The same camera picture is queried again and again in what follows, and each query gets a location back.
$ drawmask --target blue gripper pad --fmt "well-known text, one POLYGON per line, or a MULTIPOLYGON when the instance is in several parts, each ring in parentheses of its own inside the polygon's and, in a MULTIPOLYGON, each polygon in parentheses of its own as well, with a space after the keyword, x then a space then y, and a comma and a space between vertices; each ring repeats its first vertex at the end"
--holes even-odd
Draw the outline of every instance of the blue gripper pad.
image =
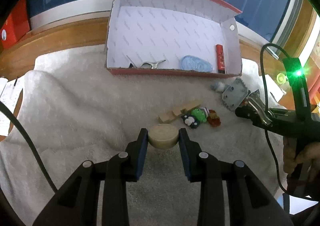
POLYGON ((187 177, 188 181, 191 180, 191 171, 190 171, 190 159, 187 152, 186 142, 183 137, 183 134, 181 132, 181 129, 179 130, 179 148, 180 148, 180 154, 184 169, 184 174, 187 177))
POLYGON ((138 136, 138 141, 141 141, 140 144, 140 151, 137 157, 137 166, 136 166, 136 173, 135 177, 139 180, 140 176, 142 175, 142 170, 144 166, 144 160, 146 158, 147 149, 148 149, 148 130, 141 129, 140 134, 138 136))

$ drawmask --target cardboard box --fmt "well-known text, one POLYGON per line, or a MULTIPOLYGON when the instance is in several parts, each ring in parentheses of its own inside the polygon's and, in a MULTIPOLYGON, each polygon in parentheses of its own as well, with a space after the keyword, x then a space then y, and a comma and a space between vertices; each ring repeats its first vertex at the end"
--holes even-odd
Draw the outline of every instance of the cardboard box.
POLYGON ((240 10, 223 0, 114 0, 105 51, 112 74, 159 74, 206 77, 241 75, 242 61, 234 16, 240 10), (216 45, 223 45, 225 74, 218 74, 216 45), (212 72, 183 71, 180 60, 192 55, 212 72), (128 68, 130 60, 138 68, 128 68), (157 69, 142 62, 166 59, 157 69))

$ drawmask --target human hand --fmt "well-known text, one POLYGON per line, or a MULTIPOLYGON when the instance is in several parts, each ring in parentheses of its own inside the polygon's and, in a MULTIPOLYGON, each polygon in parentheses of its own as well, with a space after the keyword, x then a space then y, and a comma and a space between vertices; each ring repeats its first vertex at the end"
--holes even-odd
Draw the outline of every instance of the human hand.
POLYGON ((309 173, 309 181, 313 181, 320 172, 320 142, 313 142, 307 145, 295 158, 295 151, 289 146, 289 140, 283 137, 283 170, 285 173, 291 174, 297 164, 311 160, 312 166, 309 173))

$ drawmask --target white towel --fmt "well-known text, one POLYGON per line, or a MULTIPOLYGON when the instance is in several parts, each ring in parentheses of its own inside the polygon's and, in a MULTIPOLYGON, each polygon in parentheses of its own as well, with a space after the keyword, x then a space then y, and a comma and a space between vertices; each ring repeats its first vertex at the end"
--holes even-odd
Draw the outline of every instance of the white towel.
MULTIPOLYGON (((58 188, 84 160, 101 162, 123 151, 141 128, 158 123, 160 112, 200 99, 203 107, 217 112, 221 126, 187 128, 190 139, 221 161, 243 160, 275 194, 276 169, 263 131, 222 105, 221 95, 210 89, 216 80, 113 76, 104 69, 105 58, 103 45, 63 50, 39 56, 35 69, 25 75, 18 119, 58 188)), ((242 79, 263 95, 256 63, 243 60, 242 79)), ((271 97, 270 105, 275 105, 271 97)), ((185 127, 180 119, 173 124, 185 127)), ((282 166, 282 139, 272 133, 270 139, 282 166)), ((53 192, 15 128, 0 143, 0 158, 1 188, 18 216, 31 225, 53 192)), ((127 184, 130 223, 196 225, 199 197, 200 184, 184 176, 179 147, 158 150, 149 145, 143 175, 127 184)))

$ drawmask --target metal clip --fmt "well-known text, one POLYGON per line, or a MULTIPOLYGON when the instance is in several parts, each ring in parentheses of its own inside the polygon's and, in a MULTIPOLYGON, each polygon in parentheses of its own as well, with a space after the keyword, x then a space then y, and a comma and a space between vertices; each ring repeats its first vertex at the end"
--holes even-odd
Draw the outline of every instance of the metal clip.
MULTIPOLYGON (((262 100, 260 99, 257 91, 251 93, 247 98, 246 98, 246 102, 247 105, 251 106, 259 115, 261 121, 263 122, 263 124, 265 124, 266 126, 270 126, 272 121, 271 119, 269 119, 269 117, 267 116, 267 114, 264 112, 266 106, 264 105, 264 103, 262 102, 262 100)), ((270 110, 268 110, 268 113, 273 116, 272 112, 270 110)))
POLYGON ((142 67, 142 65, 144 64, 148 64, 151 66, 151 69, 157 69, 158 68, 158 64, 159 63, 162 63, 162 62, 165 62, 165 59, 164 60, 161 60, 161 61, 158 61, 158 62, 155 62, 155 63, 152 63, 152 62, 143 62, 140 67, 142 67))
POLYGON ((136 66, 135 63, 130 59, 130 57, 127 56, 127 58, 128 58, 128 59, 130 60, 130 62, 132 63, 133 67, 134 67, 134 68, 137 68, 137 66, 136 66))

